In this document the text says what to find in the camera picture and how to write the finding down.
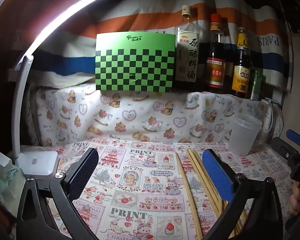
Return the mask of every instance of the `black and green checkerboard pattern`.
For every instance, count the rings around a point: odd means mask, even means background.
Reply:
[[[97,90],[170,92],[174,51],[102,49],[96,51]]]

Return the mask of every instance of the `glass bottle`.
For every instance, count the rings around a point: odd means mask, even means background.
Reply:
[[[207,91],[221,93],[225,74],[224,36],[221,28],[221,16],[211,14],[210,51],[207,58],[205,80]]]
[[[183,5],[182,20],[174,28],[176,36],[176,71],[174,87],[193,90],[197,78],[200,29],[193,24],[190,6]]]
[[[248,92],[250,68],[252,67],[247,31],[239,27],[237,49],[234,55],[232,95],[245,98]]]

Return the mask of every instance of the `teddy bear print fabric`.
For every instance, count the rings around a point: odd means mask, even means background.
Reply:
[[[155,93],[100,91],[94,84],[66,89],[39,88],[23,107],[31,143],[58,146],[91,138],[138,142],[223,142],[235,114],[263,121],[265,141],[271,122],[266,102],[208,92]]]
[[[212,148],[236,173],[249,179],[274,179],[284,222],[291,195],[290,169],[268,146],[248,156],[229,152],[227,142],[153,143],[114,138],[92,138],[62,146],[22,146],[25,151],[55,150],[58,171],[66,172],[89,147],[98,151],[99,162],[79,199],[73,204],[100,240],[194,240],[195,229],[189,201],[176,161],[181,160],[195,202],[202,234],[217,217],[186,156],[188,149],[202,152]],[[49,200],[55,222],[70,236],[53,200]],[[251,202],[245,206],[248,212]]]

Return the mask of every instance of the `red bottle cap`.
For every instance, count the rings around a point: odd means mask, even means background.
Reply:
[[[211,14],[211,22],[212,23],[221,23],[221,16],[220,16],[220,14],[217,14],[217,13]]]

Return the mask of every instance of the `bundle of chopsticks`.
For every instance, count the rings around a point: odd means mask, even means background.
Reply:
[[[198,153],[194,149],[192,149],[192,150],[189,149],[186,152],[186,154],[194,168],[195,173],[197,174],[197,176],[199,178],[201,186],[204,189],[204,192],[206,193],[217,218],[219,218],[220,215],[222,214],[223,210],[228,205],[227,201],[224,201],[221,199],[216,187],[214,186],[206,169],[204,168]],[[202,232],[201,232],[201,226],[200,226],[197,210],[196,210],[196,207],[194,204],[194,200],[192,197],[192,193],[191,193],[189,184],[186,179],[186,174],[182,168],[181,161],[178,157],[178,154],[176,154],[176,156],[177,156],[177,162],[178,162],[178,167],[179,167],[180,173],[185,182],[186,193],[187,193],[187,196],[189,199],[189,204],[190,204],[190,209],[191,209],[191,213],[192,213],[192,217],[193,217],[193,221],[194,221],[194,228],[195,228],[196,234],[197,234],[197,239],[202,239],[203,236],[202,236]],[[247,214],[246,214],[245,210],[243,210],[243,212],[241,214],[241,219],[242,219],[243,223],[247,219]],[[231,232],[229,238],[236,236],[237,234],[240,233],[241,230],[242,230],[242,223],[241,223],[241,220],[239,219],[234,230]]]

